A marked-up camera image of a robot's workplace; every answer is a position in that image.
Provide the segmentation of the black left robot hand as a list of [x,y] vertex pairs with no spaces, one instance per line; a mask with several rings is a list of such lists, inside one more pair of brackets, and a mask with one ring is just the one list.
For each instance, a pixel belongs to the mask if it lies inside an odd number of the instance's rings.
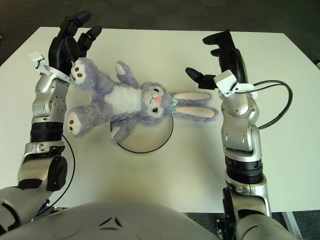
[[50,67],[68,76],[71,73],[72,64],[78,58],[87,56],[87,51],[102,32],[102,27],[99,25],[92,27],[87,32],[83,32],[78,40],[75,40],[74,36],[91,17],[90,11],[82,10],[64,18],[58,35],[53,38],[49,47]]

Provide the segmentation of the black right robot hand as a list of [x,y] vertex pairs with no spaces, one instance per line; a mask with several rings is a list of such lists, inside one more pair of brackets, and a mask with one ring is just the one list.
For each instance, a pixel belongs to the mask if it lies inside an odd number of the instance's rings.
[[[227,29],[222,32],[211,34],[202,39],[206,45],[217,45],[218,48],[210,52],[219,60],[219,66],[222,72],[230,70],[240,84],[247,84],[247,70],[243,57],[239,49],[235,47],[230,31]],[[214,75],[202,74],[201,72],[187,67],[186,74],[198,84],[199,89],[215,90],[218,88],[214,82]]]

